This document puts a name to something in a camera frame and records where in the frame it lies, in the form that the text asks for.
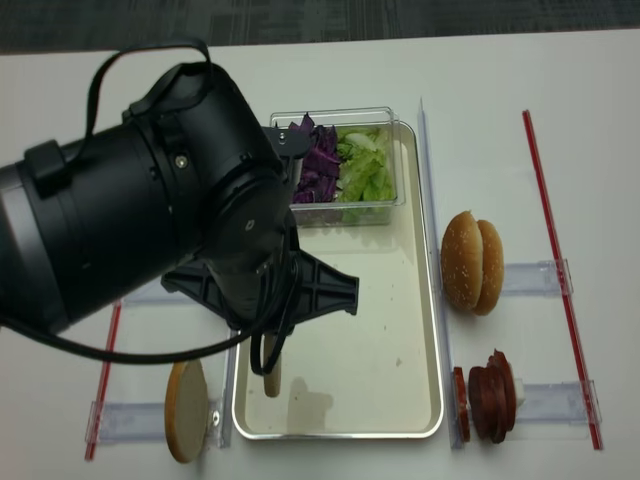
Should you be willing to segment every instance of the black cable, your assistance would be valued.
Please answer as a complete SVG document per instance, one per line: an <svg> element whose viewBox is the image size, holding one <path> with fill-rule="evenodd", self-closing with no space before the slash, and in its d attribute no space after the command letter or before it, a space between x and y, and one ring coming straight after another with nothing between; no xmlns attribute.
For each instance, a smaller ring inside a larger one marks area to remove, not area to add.
<svg viewBox="0 0 640 480"><path fill-rule="evenodd" d="M224 352L243 342L251 335L262 328L263 322L256 322L250 328L242 331L238 335L224 340L220 343L210 345L208 347L196 348L193 350L185 350L175 353L158 353L158 354L134 354L109 352L99 348L89 347L65 338L57 337L49 333L41 332L28 324L19 320L0 314L0 325L13 330L20 335L34 340L43 345L63 350L67 353L79 355L81 357L90 358L92 360L100 360L103 362L120 363L124 365L161 365L165 363L186 362L197 358L208 357L217 353Z"/></svg>
<svg viewBox="0 0 640 480"><path fill-rule="evenodd" d="M296 306L298 304L299 295L300 295L300 285L302 281L302 278L300 277L301 275L300 269L298 268L296 259L292 258L291 261L293 262L292 263L293 279L291 282L291 288L289 289L289 293L287 295L287 301L284 304L284 310L280 317L280 323L278 324L275 344L273 345L273 348L269 353L269 357L267 358L264 365L260 360L260 353L262 351L262 333L253 335L251 338L249 360L251 364L251 370L256 375L265 375L273 371L276 365L276 362L280 357L280 352L282 351L282 347L284 346L284 341L290 333L291 319L294 315Z"/></svg>
<svg viewBox="0 0 640 480"><path fill-rule="evenodd" d="M192 48L194 50L197 50L204 56L206 62L205 64L211 66L211 57L209 56L209 49L207 48L207 44L198 38L190 37L134 45L132 47L125 48L123 50L120 50L119 52L116 52L111 57L109 57L102 65L100 65L100 68L91 80L91 85L89 85L89 92L87 94L87 120L85 124L84 138L80 142L78 151L72 159L68 160L68 163L72 163L80 159L85 149L87 148L89 141L93 138L93 129L95 128L96 118L98 116L98 106L100 104L100 87L102 86L102 80L104 79L107 71L116 62L116 60L130 53L138 53L151 50L169 50L177 48ZM200 103L200 101L202 101L202 99L206 95L208 88L211 88L212 86L213 71L211 68L209 68L208 75L205 77L205 82L200 88L198 94L191 99L180 99L178 103L173 106L173 108L177 109L179 106L181 106L182 108L188 108L197 103Z"/></svg>

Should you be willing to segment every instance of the floor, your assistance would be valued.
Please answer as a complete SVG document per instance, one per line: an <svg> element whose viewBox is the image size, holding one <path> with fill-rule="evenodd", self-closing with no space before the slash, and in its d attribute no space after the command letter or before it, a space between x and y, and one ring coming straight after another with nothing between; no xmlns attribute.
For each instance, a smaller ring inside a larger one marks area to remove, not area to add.
<svg viewBox="0 0 640 480"><path fill-rule="evenodd" d="M116 49L179 33L252 45L639 25L639 0L0 0L0 52Z"/></svg>

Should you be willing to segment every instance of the tray rim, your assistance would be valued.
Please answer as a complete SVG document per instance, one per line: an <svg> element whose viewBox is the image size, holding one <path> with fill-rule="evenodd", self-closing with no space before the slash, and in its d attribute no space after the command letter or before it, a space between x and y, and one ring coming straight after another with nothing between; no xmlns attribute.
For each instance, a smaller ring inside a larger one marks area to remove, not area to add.
<svg viewBox="0 0 640 480"><path fill-rule="evenodd" d="M433 279L431 278L431 268L429 265L429 261L431 260L431 256L429 255L429 242L428 242L428 238L427 238L427 223L425 221L425 212L424 212L424 198L425 198L425 191L424 189L426 188L425 184L424 184L424 175L423 175L423 168L427 167L426 165L422 165L421 159L420 159L420 150L418 147L418 138L416 135L416 132L414 130L414 128L409 125L408 123L404 122L404 121L399 121L398 124L400 125L401 128L407 129L409 135L411 136L411 141L410 143L413 145L415 152L416 152L416 163L417 163L417 170L418 170L418 200L419 202L417 202L417 205L414 205L413 208L418 208L419 209L419 219L420 219L420 226L421 231L422 231L422 237L424 239L423 242L423 246L424 246L424 256L425 256L425 260L427 262L427 265L425 265L425 273L426 273L426 283L427 283L427 287L428 287L428 298L429 298L429 311L431 313L431 327L433 330L433 349L434 349L434 356L435 356L435 371L437 373L437 388L438 388L438 399L439 399L439 412L437 415L437 419L435 421L435 423L433 424L433 426L431 428L429 428L428 430L425 430L423 432L396 432L396 433L389 433L389 432L384 432L384 433L376 433L376 432L368 432L368 433L359 433L359 432L352 432L352 433L310 433L310 434L282 434L282 433L253 433L250 431L245 430L241 424L240 421L238 420L237 417L237 410L236 410L236 405L237 405L237 400L238 400L238 376L240 374L240 354L241 354L241 346L239 346L239 348L236 349L235 352L235 362L234 362L234 372L233 372L233 378L234 378L234 382L233 382L233 399L231 402L231 413L232 413L232 417L233 417L233 424L236 427L236 429L238 430L238 432L246 439L248 440L314 440L314 439L323 439L323 440L348 440L348 439L352 439L352 440L383 440L383 439L387 439L387 440L392 440L392 439L424 439L424 438L428 438L431 437L433 434L435 434L438 429L440 428L440 426L442 425L442 422L444 420L444 412L445 412L445 400L444 400L444 391L443 391L443 384L442 384L442 368L441 368L441 359L440 359L440 339L439 339L439 328L438 328L438 312L436 312L436 306L434 303L434 283L433 283Z"/></svg>

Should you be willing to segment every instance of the food item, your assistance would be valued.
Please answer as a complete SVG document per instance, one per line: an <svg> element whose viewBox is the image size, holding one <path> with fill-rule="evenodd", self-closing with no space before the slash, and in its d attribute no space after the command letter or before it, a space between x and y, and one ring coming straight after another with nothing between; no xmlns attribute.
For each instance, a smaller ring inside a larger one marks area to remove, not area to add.
<svg viewBox="0 0 640 480"><path fill-rule="evenodd" d="M449 301L461 310L473 309L482 290L482 233L471 212L449 222L442 239L442 283Z"/></svg>
<svg viewBox="0 0 640 480"><path fill-rule="evenodd" d="M300 126L312 147L302 163L294 203L391 200L393 183L387 166L389 139L377 127L324 127L306 114Z"/></svg>
<svg viewBox="0 0 640 480"><path fill-rule="evenodd" d="M471 212L456 215L442 238L440 267L445 294L451 304L476 315L493 310L502 291L502 241L486 220Z"/></svg>
<svg viewBox="0 0 640 480"><path fill-rule="evenodd" d="M387 168L388 138L380 128L341 127L338 130L339 202L391 200L393 185Z"/></svg>
<svg viewBox="0 0 640 480"><path fill-rule="evenodd" d="M489 375L482 367L469 371L469 404L478 437L491 437L496 429L498 404Z"/></svg>
<svg viewBox="0 0 640 480"><path fill-rule="evenodd" d="M482 290L473 313L487 315L500 298L504 280L504 259L502 240L496 227L486 220L478 220L478 228L482 234Z"/></svg>
<svg viewBox="0 0 640 480"><path fill-rule="evenodd" d="M262 361L264 363L267 362L269 356L271 355L271 351L273 350L273 346L276 343L275 335L267 333L264 336L264 345L262 350ZM280 352L280 357L276 362L276 366L273 367L271 373L266 374L263 377L264 381L264 394L269 398L276 398L280 395L280 380L282 378L282 352Z"/></svg>
<svg viewBox="0 0 640 480"><path fill-rule="evenodd" d="M333 201L342 163L337 154L336 128L316 126L307 114L300 126L291 123L289 129L299 130L311 136L311 149L302 162L302 175L293 195L293 203Z"/></svg>
<svg viewBox="0 0 640 480"><path fill-rule="evenodd" d="M511 365L507 362L507 358L504 356L504 353L498 350L494 350L493 355L489 357L487 366L489 365L498 367L502 373L507 402L507 431L510 432L513 430L516 423L516 410L518 408L515 380L511 371Z"/></svg>
<svg viewBox="0 0 640 480"><path fill-rule="evenodd" d="M209 396L200 360L174 364L164 406L167 445L180 463L195 460L209 424Z"/></svg>
<svg viewBox="0 0 640 480"><path fill-rule="evenodd" d="M494 367L493 365L488 366L485 371L496 399L495 426L491 433L491 441L493 443L502 443L504 442L504 438L507 434L508 423L507 399L502 372L498 367Z"/></svg>
<svg viewBox="0 0 640 480"><path fill-rule="evenodd" d="M456 369L458 367L454 368L457 387ZM486 368L473 367L469 372L468 387L471 416L478 436L502 443L507 432L513 430L518 408L515 380L504 353L494 350Z"/></svg>
<svg viewBox="0 0 640 480"><path fill-rule="evenodd" d="M453 378L456 385L458 401L458 427L463 442L471 440L471 427L469 426L469 413L467 412L467 391L464 386L464 373L460 367L454 367Z"/></svg>

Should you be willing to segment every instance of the purple cabbage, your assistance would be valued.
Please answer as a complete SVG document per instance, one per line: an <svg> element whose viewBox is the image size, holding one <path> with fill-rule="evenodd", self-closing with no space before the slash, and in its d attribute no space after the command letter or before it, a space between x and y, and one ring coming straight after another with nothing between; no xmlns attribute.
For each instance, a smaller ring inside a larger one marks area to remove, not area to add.
<svg viewBox="0 0 640 480"><path fill-rule="evenodd" d="M336 127L316 125L307 113L300 126L292 122L289 129L311 136L311 149L302 161L302 176L293 196L293 203L333 201L342 163L337 153Z"/></svg>

